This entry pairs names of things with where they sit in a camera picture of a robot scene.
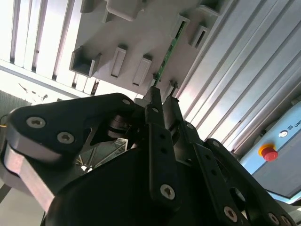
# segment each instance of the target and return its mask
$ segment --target metal bolt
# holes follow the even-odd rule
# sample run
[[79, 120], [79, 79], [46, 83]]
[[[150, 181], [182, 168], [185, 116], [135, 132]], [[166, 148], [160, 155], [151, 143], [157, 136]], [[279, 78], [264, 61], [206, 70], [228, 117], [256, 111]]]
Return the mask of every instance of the metal bolt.
[[191, 125], [190, 123], [187, 123], [187, 127], [188, 127], [189, 129], [194, 129], [193, 125]]
[[237, 222], [237, 215], [231, 207], [225, 206], [224, 213], [231, 221], [233, 221], [234, 223]]
[[271, 221], [274, 222], [274, 224], [276, 224], [276, 225], [280, 224], [279, 220], [277, 219], [277, 217], [274, 214], [269, 213], [269, 218], [271, 219]]
[[46, 125], [45, 120], [40, 117], [30, 117], [26, 120], [26, 123], [28, 126], [35, 129], [43, 128]]
[[152, 109], [153, 109], [154, 112], [157, 112], [157, 113], [159, 112], [159, 110], [155, 107], [153, 107]]
[[169, 200], [173, 200], [175, 197], [174, 189], [169, 185], [162, 185], [160, 191], [161, 194]]
[[216, 141], [213, 142], [213, 145], [216, 146], [216, 147], [220, 147], [220, 144], [217, 143]]
[[126, 105], [129, 105], [129, 104], [131, 104], [131, 102], [129, 102], [129, 101], [128, 101], [128, 100], [126, 100], [126, 99], [122, 100], [122, 102], [123, 102], [123, 103], [125, 103]]
[[57, 140], [62, 144], [71, 144], [74, 142], [74, 136], [68, 132], [61, 132], [57, 135]]
[[283, 130], [283, 131], [281, 131], [281, 132], [278, 134], [278, 136], [279, 136], [279, 137], [286, 137], [287, 134], [288, 134], [287, 130]]
[[291, 222], [285, 216], [282, 215], [281, 218], [283, 219], [283, 221], [286, 225], [292, 226]]

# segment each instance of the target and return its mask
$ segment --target metal ceiling slat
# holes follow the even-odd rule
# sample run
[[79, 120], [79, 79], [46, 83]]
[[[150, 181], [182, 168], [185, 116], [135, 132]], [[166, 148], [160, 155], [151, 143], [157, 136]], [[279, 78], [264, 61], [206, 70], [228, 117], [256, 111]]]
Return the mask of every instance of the metal ceiling slat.
[[188, 82], [185, 90], [179, 97], [179, 105], [184, 116], [198, 99], [199, 94], [206, 88], [207, 83], [212, 79], [216, 67], [223, 63], [223, 57], [229, 53], [233, 41], [246, 24], [248, 18], [260, 4], [260, 0], [239, 1], [227, 19], [223, 28], [219, 31], [204, 58], [197, 67], [194, 75]]
[[262, 97], [262, 101], [255, 106], [252, 112], [245, 117], [241, 124], [234, 128], [234, 130], [230, 133], [230, 136], [224, 141], [224, 146], [227, 147], [228, 150], [234, 149], [238, 153], [245, 153], [246, 149], [244, 149], [243, 145], [258, 129], [260, 129], [260, 126], [266, 121], [266, 119], [277, 112], [279, 107], [285, 102], [290, 103], [292, 100], [291, 94], [300, 94], [300, 58], [296, 62], [296, 65], [297, 69], [294, 67], [290, 69], [291, 77], [289, 80], [285, 77], [284, 81], [282, 81], [283, 85], [278, 86], [279, 90], [276, 92], [270, 92], [266, 96]]
[[73, 4], [72, 14], [70, 17], [70, 22], [68, 24], [67, 34], [64, 38], [62, 44], [62, 52], [57, 63], [57, 68], [55, 69], [56, 81], [60, 82], [66, 86], [72, 86], [75, 73], [69, 70], [70, 60], [72, 52], [75, 49], [76, 38], [79, 30], [79, 23], [81, 18], [81, 8], [82, 0], [75, 0]]
[[207, 36], [207, 38], [204, 41], [204, 44], [202, 45], [197, 58], [193, 62], [189, 72], [187, 73], [182, 85], [179, 88], [179, 91], [176, 94], [176, 97], [179, 98], [183, 91], [185, 90], [188, 82], [194, 75], [194, 72], [196, 71], [198, 65], [203, 59], [203, 56], [207, 53], [208, 49], [212, 46], [213, 42], [215, 41], [216, 37], [218, 36], [219, 31], [223, 28], [225, 22], [231, 15], [232, 11], [235, 9], [237, 5], [236, 0], [229, 0], [224, 4], [224, 8], [221, 9], [221, 14], [220, 16], [217, 17], [213, 27], [210, 29], [210, 32]]
[[240, 76], [235, 78], [212, 111], [207, 113], [207, 117], [205, 119], [202, 118], [202, 122], [198, 128], [202, 139], [208, 137], [210, 132], [214, 130], [235, 102], [242, 98], [248, 86], [253, 85], [253, 80], [256, 79], [257, 75], [260, 75], [261, 69], [266, 67], [267, 64], [270, 64], [277, 54], [279, 54], [278, 49], [281, 49], [282, 45], [287, 44], [287, 37], [301, 20], [301, 15], [298, 13], [300, 10], [301, 4], [295, 1], [286, 10], [284, 15], [279, 18], [279, 21], [270, 27], [270, 29], [273, 28], [270, 33], [262, 40], [258, 48], [252, 51], [250, 57], [242, 64], [238, 72], [236, 72], [239, 73]]
[[279, 14], [284, 10], [288, 1], [280, 1], [277, 2], [276, 5], [272, 8], [272, 10], [267, 14], [266, 17], [261, 17], [261, 20], [257, 21], [254, 19], [255, 25], [257, 26], [255, 32], [252, 33], [251, 36], [243, 35], [241, 39], [238, 41], [236, 47], [233, 49], [233, 53], [235, 55], [230, 54], [228, 59], [225, 61], [224, 65], [221, 67], [220, 71], [216, 74], [221, 76], [222, 79], [218, 84], [215, 84], [216, 87], [212, 88], [212, 90], [205, 90], [204, 97], [200, 97], [196, 106], [202, 105], [197, 111], [197, 114], [193, 115], [193, 119], [191, 121], [192, 124], [199, 125], [201, 121], [205, 119], [206, 115], [208, 115], [213, 107], [216, 105], [217, 101], [223, 96], [224, 92], [229, 88], [229, 85], [234, 81], [234, 79], [240, 75], [240, 68], [242, 65], [247, 62], [247, 59], [251, 57], [251, 53], [254, 52], [254, 48], [258, 49], [260, 46], [260, 42], [264, 40], [267, 35], [267, 30], [271, 29], [271, 26], [275, 24], [275, 20], [279, 18]]
[[11, 76], [15, 76], [22, 81], [27, 81], [32, 85], [41, 86], [52, 92], [53, 95], [59, 95], [59, 98], [63, 100], [90, 96], [84, 92], [80, 92], [74, 88], [65, 86], [52, 79], [45, 78], [44, 76], [40, 76], [34, 72], [28, 71], [3, 60], [0, 60], [0, 72], [1, 71], [9, 73]]
[[86, 82], [87, 82], [87, 79], [88, 77], [86, 76], [83, 76], [83, 75], [80, 75], [80, 74], [77, 74], [77, 81], [76, 81], [76, 89], [79, 90], [79, 91], [84, 91], [85, 89], [85, 85], [86, 85]]
[[283, 76], [288, 79], [285, 73], [286, 70], [301, 56], [301, 22], [299, 22], [298, 27], [293, 32], [287, 37], [277, 52], [275, 52], [274, 56], [271, 57], [271, 62], [267, 62], [256, 75], [257, 81], [244, 91], [245, 93], [242, 94], [243, 97], [237, 100], [237, 103], [230, 110], [229, 115], [226, 114], [224, 116], [225, 118], [221, 120], [214, 134], [209, 135], [210, 137], [223, 140], [225, 135], [229, 134], [248, 112], [248, 109], [252, 109], [252, 106], [266, 91], [267, 87], [269, 90], [279, 90], [279, 87], [272, 86], [273, 83], [278, 82]]
[[68, 0], [49, 0], [45, 14], [36, 73], [52, 78]]
[[294, 87], [298, 86], [301, 81], [301, 52], [295, 57], [295, 59], [291, 62], [292, 65], [287, 66], [287, 70], [283, 71], [283, 75], [277, 81], [274, 81], [270, 86], [272, 89], [266, 89], [265, 93], [263, 93], [260, 98], [253, 104], [253, 107], [245, 113], [245, 115], [241, 118], [241, 123], [235, 125], [235, 127], [228, 133], [228, 135], [224, 138], [223, 143], [233, 149], [237, 142], [236, 137], [243, 133], [245, 127], [254, 128], [254, 126], [248, 125], [252, 122], [253, 119], [257, 122], [262, 123], [267, 117], [263, 116], [261, 120], [259, 120], [259, 115], [262, 113], [269, 113], [268, 107], [269, 103], [275, 100], [284, 100], [286, 93], [289, 93], [289, 89], [294, 89]]
[[42, 7], [42, 0], [32, 0], [23, 62], [23, 67], [30, 71], [32, 70], [33, 56], [35, 52]]
[[94, 77], [87, 79], [87, 82], [86, 82], [86, 85], [85, 85], [85, 88], [84, 88], [85, 93], [87, 93], [89, 95], [92, 93], [92, 89], [95, 85], [95, 81], [96, 81], [96, 78], [94, 78]]
[[32, 6], [31, 0], [22, 0], [20, 2], [20, 11], [19, 11], [17, 37], [16, 37], [15, 62], [14, 62], [14, 64], [19, 67], [23, 67], [24, 65], [25, 48], [26, 48], [31, 6]]
[[250, 44], [250, 40], [253, 39], [254, 34], [258, 34], [258, 29], [261, 27], [263, 21], [266, 20], [266, 16], [269, 14], [269, 11], [274, 5], [275, 1], [269, 0], [263, 5], [260, 4], [257, 6], [257, 9], [253, 12], [253, 15], [249, 18], [240, 34], [236, 37], [236, 41], [233, 42], [235, 46], [229, 55], [227, 55], [224, 64], [220, 66], [219, 70], [215, 70], [215, 75], [211, 82], [207, 85], [206, 89], [201, 94], [192, 110], [186, 114], [187, 121], [192, 122], [195, 116], [197, 114], [201, 114], [201, 112], [204, 116], [208, 109], [213, 105], [212, 102], [217, 99], [221, 91], [229, 82], [227, 80], [231, 79], [230, 76], [227, 76], [228, 71], [231, 70], [233, 65], [237, 63], [237, 59], [239, 59], [241, 53], [246, 48], [246, 45]]
[[14, 18], [14, 1], [3, 0], [0, 2], [0, 59], [10, 62], [10, 50], [12, 41]]

